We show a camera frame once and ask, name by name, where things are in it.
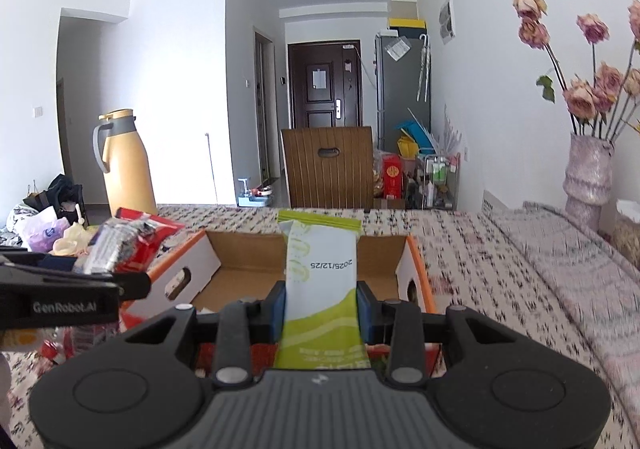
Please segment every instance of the flower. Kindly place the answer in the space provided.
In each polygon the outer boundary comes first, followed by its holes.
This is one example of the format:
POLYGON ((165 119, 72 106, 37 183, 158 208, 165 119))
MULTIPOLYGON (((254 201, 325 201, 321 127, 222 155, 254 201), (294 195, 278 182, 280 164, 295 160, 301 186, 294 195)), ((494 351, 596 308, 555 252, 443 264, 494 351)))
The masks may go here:
POLYGON ((546 31, 546 27, 529 18, 522 19, 518 35, 524 44, 528 44, 532 48, 544 48, 549 44, 549 32, 546 31))
POLYGON ((599 113, 609 112, 613 106, 613 100, 607 96, 607 93, 597 86, 591 92, 593 93, 593 105, 596 111, 599 113))
POLYGON ((600 65, 600 69, 596 73, 596 87, 603 90, 611 102, 618 99, 623 80, 624 77, 620 70, 605 62, 600 65))
POLYGON ((638 0, 634 0, 629 7, 629 24, 636 40, 640 41, 640 1, 638 0))
POLYGON ((545 0, 513 0, 513 7, 522 18, 537 21, 544 13, 546 15, 545 0))
POLYGON ((609 28, 597 15, 579 15, 577 23, 589 44, 597 44, 604 40, 609 40, 609 28))
POLYGON ((633 68, 625 82, 625 92, 631 96, 640 95, 640 70, 633 68))
POLYGON ((564 90, 562 95, 572 115, 582 120, 591 120, 596 116, 593 91, 586 80, 572 80, 571 88, 564 90))

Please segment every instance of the dark brown front door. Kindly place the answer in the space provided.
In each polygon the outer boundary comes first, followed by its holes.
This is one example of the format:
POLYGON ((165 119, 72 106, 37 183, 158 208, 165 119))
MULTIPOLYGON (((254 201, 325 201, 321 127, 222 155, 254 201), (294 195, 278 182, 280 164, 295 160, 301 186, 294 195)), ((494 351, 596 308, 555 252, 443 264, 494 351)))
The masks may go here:
POLYGON ((294 127, 362 125, 360 42, 289 45, 294 127))

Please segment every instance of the doorway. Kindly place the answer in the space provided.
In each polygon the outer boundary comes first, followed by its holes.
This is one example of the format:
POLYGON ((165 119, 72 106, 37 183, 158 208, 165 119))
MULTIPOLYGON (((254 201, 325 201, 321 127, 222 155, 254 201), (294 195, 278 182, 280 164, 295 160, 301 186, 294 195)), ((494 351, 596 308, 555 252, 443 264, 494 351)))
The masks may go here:
POLYGON ((255 32, 254 60, 255 120, 260 177, 262 182, 270 184, 280 177, 275 47, 270 39, 258 32, 255 32))
POLYGON ((66 135, 65 114, 65 81, 56 82, 56 109, 58 110, 58 134, 60 136, 60 153, 62 154, 62 167, 71 180, 74 179, 71 172, 71 155, 69 154, 69 141, 66 135))
POLYGON ((360 41, 289 45, 293 127, 362 125, 360 41))

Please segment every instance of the black bag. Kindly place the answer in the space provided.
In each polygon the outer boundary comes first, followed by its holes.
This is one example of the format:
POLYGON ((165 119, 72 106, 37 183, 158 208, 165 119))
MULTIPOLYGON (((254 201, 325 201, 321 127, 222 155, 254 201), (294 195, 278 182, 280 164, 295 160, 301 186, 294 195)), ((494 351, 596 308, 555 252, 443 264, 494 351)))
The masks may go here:
POLYGON ((86 222, 82 186, 74 184, 71 178, 63 174, 56 176, 46 191, 35 196, 27 196, 23 202, 25 205, 36 209, 37 212, 52 206, 59 218, 66 218, 69 223, 73 224, 78 221, 76 210, 65 210, 62 207, 62 202, 72 202, 80 206, 80 213, 86 222))

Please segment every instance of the yellow thermos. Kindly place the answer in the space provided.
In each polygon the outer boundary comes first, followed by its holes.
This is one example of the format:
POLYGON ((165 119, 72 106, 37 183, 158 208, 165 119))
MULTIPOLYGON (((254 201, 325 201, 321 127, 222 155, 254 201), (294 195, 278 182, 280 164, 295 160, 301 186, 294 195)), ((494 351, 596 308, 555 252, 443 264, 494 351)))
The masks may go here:
POLYGON ((149 161, 135 119, 132 109, 119 109, 100 115, 102 123, 94 129, 94 155, 104 173, 113 216, 120 207, 158 213, 149 161), (100 132, 106 135, 102 154, 100 132))

